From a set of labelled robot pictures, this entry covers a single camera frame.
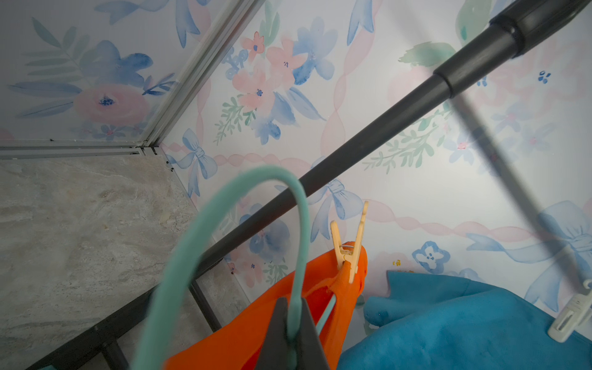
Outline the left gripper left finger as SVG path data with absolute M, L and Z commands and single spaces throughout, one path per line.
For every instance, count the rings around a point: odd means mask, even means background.
M 257 359 L 256 370 L 288 369 L 287 314 L 288 300 L 279 298 Z

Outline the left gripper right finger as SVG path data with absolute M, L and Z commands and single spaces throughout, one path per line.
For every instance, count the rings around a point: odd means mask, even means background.
M 298 370 L 330 370 L 308 303 L 304 298 L 298 332 Z

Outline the orange t-shirt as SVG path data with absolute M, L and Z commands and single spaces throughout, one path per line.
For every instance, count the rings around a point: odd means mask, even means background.
M 314 325 L 319 323 L 331 298 L 336 299 L 322 331 L 314 331 L 313 339 L 319 341 L 330 369 L 336 369 L 352 320 L 356 302 L 365 288 L 368 257 L 360 251 L 358 269 L 351 276 L 351 265 L 338 266 L 336 254 L 329 251 L 308 262 L 301 298 L 302 308 L 308 309 Z M 274 312 L 279 300 L 289 302 L 294 275 L 289 274 L 273 285 L 255 302 L 249 305 L 230 324 L 206 339 L 170 357 L 166 369 L 253 369 L 265 346 L 270 327 L 283 332 L 281 342 L 287 342 L 288 309 L 279 319 Z

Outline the beige clothespin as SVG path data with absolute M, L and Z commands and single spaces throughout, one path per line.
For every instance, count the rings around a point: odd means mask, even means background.
M 336 221 L 330 223 L 331 240 L 337 260 L 338 269 L 344 266 L 344 263 L 349 263 L 350 271 L 348 283 L 350 285 L 354 282 L 356 273 L 359 269 L 359 260 L 362 254 L 362 239 L 365 233 L 366 217 L 368 213 L 368 201 L 365 201 L 362 208 L 362 215 L 359 222 L 356 238 L 353 245 L 345 245 L 342 243 L 339 225 Z

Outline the teal t-shirt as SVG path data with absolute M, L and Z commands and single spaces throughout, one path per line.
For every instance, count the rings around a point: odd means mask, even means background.
M 390 295 L 370 297 L 376 330 L 345 351 L 340 369 L 589 369 L 591 341 L 564 343 L 553 317 L 519 296 L 463 277 L 388 271 Z

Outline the white clothespin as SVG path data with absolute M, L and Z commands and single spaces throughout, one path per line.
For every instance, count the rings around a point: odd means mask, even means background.
M 576 328 L 591 318 L 591 280 L 587 279 L 583 285 L 587 292 L 575 294 L 547 331 L 555 342 L 566 342 Z

